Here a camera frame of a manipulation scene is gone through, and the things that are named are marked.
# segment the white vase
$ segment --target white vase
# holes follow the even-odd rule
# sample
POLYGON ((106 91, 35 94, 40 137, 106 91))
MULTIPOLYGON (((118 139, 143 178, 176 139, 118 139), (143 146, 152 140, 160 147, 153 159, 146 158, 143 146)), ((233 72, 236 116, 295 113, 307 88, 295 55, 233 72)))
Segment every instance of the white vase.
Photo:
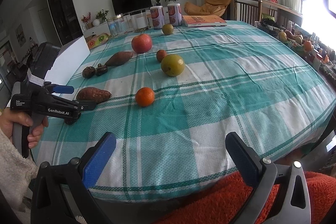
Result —
POLYGON ((98 26, 98 25, 100 24, 100 20, 99 20, 99 19, 95 19, 95 20, 92 22, 92 24, 93 24, 94 26, 98 26))

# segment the tablecloth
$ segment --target tablecloth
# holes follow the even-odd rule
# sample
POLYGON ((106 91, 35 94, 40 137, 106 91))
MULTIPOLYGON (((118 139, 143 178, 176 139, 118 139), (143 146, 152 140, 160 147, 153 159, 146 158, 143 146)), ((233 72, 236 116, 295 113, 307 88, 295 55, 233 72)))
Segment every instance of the tablecloth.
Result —
POLYGON ((86 66, 132 51, 137 34, 91 51, 68 83, 75 93, 62 97, 72 100, 87 86, 108 90, 112 97, 71 126, 50 117, 33 150, 37 164, 64 164, 113 132, 116 149, 90 189, 97 198, 138 202, 190 194, 236 170, 225 149, 227 133, 237 132, 261 157, 276 160, 316 140, 332 115, 335 97, 321 77, 250 25, 229 21, 226 27, 181 26, 168 36, 161 30, 146 33, 153 40, 149 52, 84 79, 86 66), (181 75, 161 71, 159 49, 184 59, 181 75), (135 93, 144 86, 154 90, 155 101, 141 108, 135 93))

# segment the orange book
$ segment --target orange book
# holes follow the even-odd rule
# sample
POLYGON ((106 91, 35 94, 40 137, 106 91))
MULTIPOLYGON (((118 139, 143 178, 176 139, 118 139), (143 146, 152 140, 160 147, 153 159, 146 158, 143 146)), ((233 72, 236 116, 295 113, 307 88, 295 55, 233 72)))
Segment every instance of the orange book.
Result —
POLYGON ((226 26, 226 21, 219 16, 182 16, 187 27, 226 26))

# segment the television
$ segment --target television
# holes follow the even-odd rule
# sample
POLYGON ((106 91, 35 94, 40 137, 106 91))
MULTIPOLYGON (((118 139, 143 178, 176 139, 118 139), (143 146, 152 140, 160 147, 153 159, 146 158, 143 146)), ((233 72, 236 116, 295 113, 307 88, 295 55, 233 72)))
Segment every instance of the television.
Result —
POLYGON ((119 15, 149 8, 152 6, 152 0, 112 0, 112 4, 115 14, 119 15))

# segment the fuzzy white sleeve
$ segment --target fuzzy white sleeve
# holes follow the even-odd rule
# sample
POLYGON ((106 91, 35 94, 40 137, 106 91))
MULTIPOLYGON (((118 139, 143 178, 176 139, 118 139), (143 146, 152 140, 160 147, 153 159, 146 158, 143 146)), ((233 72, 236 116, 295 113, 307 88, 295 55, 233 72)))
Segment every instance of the fuzzy white sleeve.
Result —
POLYGON ((20 208, 30 180, 37 172, 35 163, 23 158, 0 129, 0 189, 11 208, 20 208))

